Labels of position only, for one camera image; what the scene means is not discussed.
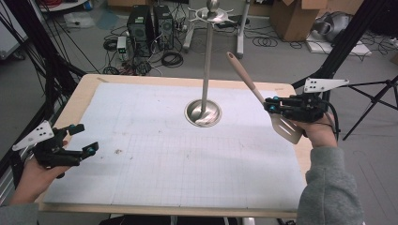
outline floor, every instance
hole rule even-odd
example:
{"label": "floor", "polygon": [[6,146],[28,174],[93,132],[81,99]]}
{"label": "floor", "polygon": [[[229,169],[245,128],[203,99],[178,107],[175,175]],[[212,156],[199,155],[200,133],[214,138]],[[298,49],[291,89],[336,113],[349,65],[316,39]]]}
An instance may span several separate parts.
{"label": "floor", "polygon": [[[81,11],[79,7],[67,10]],[[110,10],[101,1],[94,2],[94,9],[89,11],[95,25],[90,28],[69,29],[68,34],[79,45],[84,54],[96,68],[107,64],[106,51],[102,48],[103,38],[110,31],[123,26],[127,13]],[[251,18],[249,29],[268,26],[267,18]],[[271,28],[255,30],[272,31]],[[73,65],[84,71],[94,71],[84,56],[73,43],[61,34]],[[305,44],[301,48],[292,48],[287,42],[268,39],[277,43],[275,47],[259,47],[251,38],[244,40],[244,57],[240,60],[255,82],[293,83],[317,71],[326,59],[325,54],[309,53]],[[233,80],[239,78],[229,66],[225,53],[234,52],[236,47],[235,33],[216,32],[213,39],[210,79]],[[357,56],[349,56],[335,75],[335,79],[348,79],[350,83],[369,83],[393,79],[398,74],[398,66],[390,62],[396,51],[379,52],[377,44],[368,47],[372,55],[361,61]],[[182,53],[184,64],[177,68],[158,67],[152,69],[148,76],[196,78],[204,74],[206,49],[206,31],[195,30],[191,48]],[[120,65],[114,60],[112,65]],[[0,61],[0,118],[3,128],[0,129],[0,157],[13,144],[34,113],[44,101],[40,83],[35,70],[28,59]],[[360,89],[370,95],[377,94],[385,85],[367,85]],[[392,90],[382,98],[395,105]],[[341,140],[340,146],[345,150],[345,165],[354,174],[358,183],[358,192],[365,211],[365,222],[368,225],[398,221],[398,119],[397,111],[376,104],[360,125],[342,141],[343,136],[359,120],[370,104],[370,99],[348,88],[332,91],[330,102],[338,111]],[[106,214],[62,214],[40,213],[40,224],[99,224],[107,218]],[[274,219],[258,218],[257,224],[277,224]]]}

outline black pole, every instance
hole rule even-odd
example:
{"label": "black pole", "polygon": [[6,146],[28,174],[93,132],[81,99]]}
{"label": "black pole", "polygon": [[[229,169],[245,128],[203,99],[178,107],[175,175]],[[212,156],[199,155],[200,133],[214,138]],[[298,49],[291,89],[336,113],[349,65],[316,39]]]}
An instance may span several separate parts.
{"label": "black pole", "polygon": [[[331,50],[322,67],[317,72],[311,74],[309,78],[332,79],[337,69],[339,69],[343,61],[357,45],[366,29],[372,24],[375,16],[380,13],[387,1],[364,0],[352,21],[343,31],[342,36],[337,40],[336,45]],[[300,88],[305,84],[307,78],[292,83],[293,87],[295,89]]]}

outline electrical equipment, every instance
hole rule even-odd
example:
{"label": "electrical equipment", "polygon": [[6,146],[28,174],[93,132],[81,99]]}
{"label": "electrical equipment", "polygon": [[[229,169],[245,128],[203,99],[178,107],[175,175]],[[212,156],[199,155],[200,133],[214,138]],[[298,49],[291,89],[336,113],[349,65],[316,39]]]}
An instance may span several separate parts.
{"label": "electrical equipment", "polygon": [[326,12],[315,20],[311,30],[316,30],[330,43],[335,43],[351,21],[352,16],[341,11]]}
{"label": "electrical equipment", "polygon": [[174,23],[173,16],[167,6],[154,6],[153,17],[155,35],[159,49],[171,50],[174,47]]}
{"label": "electrical equipment", "polygon": [[126,62],[129,59],[129,51],[127,49],[127,38],[122,36],[117,38],[117,53],[119,59],[122,62]]}
{"label": "electrical equipment", "polygon": [[150,6],[133,6],[127,27],[129,29],[134,56],[149,57],[152,54],[150,45],[154,40]]}

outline grid paper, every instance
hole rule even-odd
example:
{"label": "grid paper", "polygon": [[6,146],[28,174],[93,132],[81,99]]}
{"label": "grid paper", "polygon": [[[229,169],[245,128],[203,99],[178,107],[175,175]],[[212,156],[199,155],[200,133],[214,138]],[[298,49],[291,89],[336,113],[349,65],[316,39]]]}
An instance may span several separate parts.
{"label": "grid paper", "polygon": [[273,131],[257,98],[210,87],[222,118],[196,127],[184,110],[201,94],[102,83],[82,118],[85,131],[67,148],[99,142],[99,151],[56,180],[44,202],[297,209],[304,186],[293,146]]}

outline metal stand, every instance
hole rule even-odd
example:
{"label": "metal stand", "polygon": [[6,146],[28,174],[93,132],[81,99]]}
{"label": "metal stand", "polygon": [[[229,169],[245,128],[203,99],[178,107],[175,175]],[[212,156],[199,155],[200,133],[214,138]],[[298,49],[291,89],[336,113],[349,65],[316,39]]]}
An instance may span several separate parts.
{"label": "metal stand", "polygon": [[198,127],[211,127],[217,124],[222,117],[222,110],[214,101],[207,99],[208,79],[210,78],[210,60],[213,40],[213,25],[207,24],[207,43],[205,56],[205,76],[203,79],[202,99],[197,99],[188,104],[185,109],[185,117]]}
{"label": "metal stand", "polygon": [[[398,75],[392,80],[386,80],[384,82],[364,82],[364,83],[357,83],[357,84],[350,84],[347,85],[347,87],[353,89],[354,91],[359,92],[360,94],[368,97],[371,102],[373,103],[368,110],[366,110],[366,112],[360,117],[360,120],[349,130],[349,132],[345,135],[345,137],[343,138],[343,140],[345,141],[348,136],[352,133],[352,131],[354,131],[354,129],[360,124],[360,122],[365,118],[365,116],[371,111],[371,109],[379,102],[385,106],[388,106],[390,108],[393,108],[394,110],[398,111],[398,91],[397,91],[397,81],[398,81]],[[364,93],[363,91],[360,91],[359,89],[356,88],[356,86],[363,86],[363,85],[373,85],[373,84],[381,84],[384,83],[386,86],[381,89],[381,91],[379,93],[377,93],[377,95],[375,95],[374,97]],[[395,103],[396,106],[393,106],[383,100],[381,100],[381,98],[391,89],[394,89],[394,94],[395,94]]]}
{"label": "metal stand", "polygon": [[[249,7],[250,7],[250,0],[246,0],[244,9],[242,11],[242,18],[240,20],[240,27],[238,29],[237,33],[237,58],[242,58],[243,57],[243,39],[244,39],[244,28],[245,28],[245,22],[249,14]],[[194,18],[194,13],[192,11],[189,12],[189,17]],[[185,53],[188,53],[190,46],[191,46],[191,41],[192,41],[192,36],[193,36],[193,31],[195,29],[195,23],[194,22],[189,22],[188,24],[188,32],[187,35],[185,36],[184,44],[183,44],[183,49]]]}
{"label": "metal stand", "polygon": [[188,104],[185,109],[185,117],[187,120],[198,127],[207,128],[217,124],[222,117],[222,110],[217,103],[207,99],[208,79],[210,77],[211,48],[213,42],[213,26],[215,23],[223,23],[228,19],[228,12],[219,9],[220,2],[218,0],[207,0],[207,7],[197,10],[188,8],[195,12],[193,21],[202,21],[207,23],[207,43],[206,43],[206,60],[205,60],[205,77],[203,80],[202,99],[197,99]]}
{"label": "metal stand", "polygon": [[243,9],[242,18],[240,19],[239,32],[237,33],[237,58],[243,58],[243,38],[244,30],[246,25],[246,19],[248,18],[250,7],[250,0],[246,0],[245,8]]}

